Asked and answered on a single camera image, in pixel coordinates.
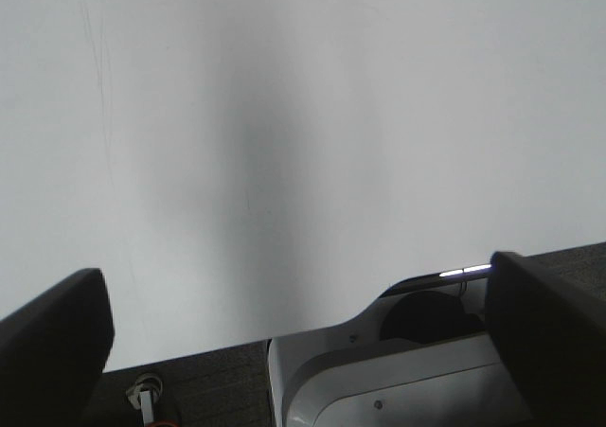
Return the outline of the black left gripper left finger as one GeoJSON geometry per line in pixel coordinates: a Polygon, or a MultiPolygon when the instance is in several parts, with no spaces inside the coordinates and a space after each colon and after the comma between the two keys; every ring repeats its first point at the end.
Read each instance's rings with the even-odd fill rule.
{"type": "Polygon", "coordinates": [[[78,270],[1,320],[1,424],[76,426],[115,338],[98,268],[78,270]]]}

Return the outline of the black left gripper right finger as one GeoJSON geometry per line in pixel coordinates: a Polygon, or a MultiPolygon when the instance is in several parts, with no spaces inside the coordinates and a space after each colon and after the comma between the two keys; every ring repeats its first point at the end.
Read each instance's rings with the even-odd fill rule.
{"type": "Polygon", "coordinates": [[[543,426],[605,423],[605,303],[530,257],[490,259],[491,340],[543,426]]]}

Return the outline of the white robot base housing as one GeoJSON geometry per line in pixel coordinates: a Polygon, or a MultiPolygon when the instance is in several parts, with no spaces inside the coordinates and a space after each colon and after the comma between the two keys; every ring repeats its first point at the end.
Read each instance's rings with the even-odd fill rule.
{"type": "Polygon", "coordinates": [[[490,266],[418,276],[268,347],[278,426],[529,426],[485,328],[490,266]]]}

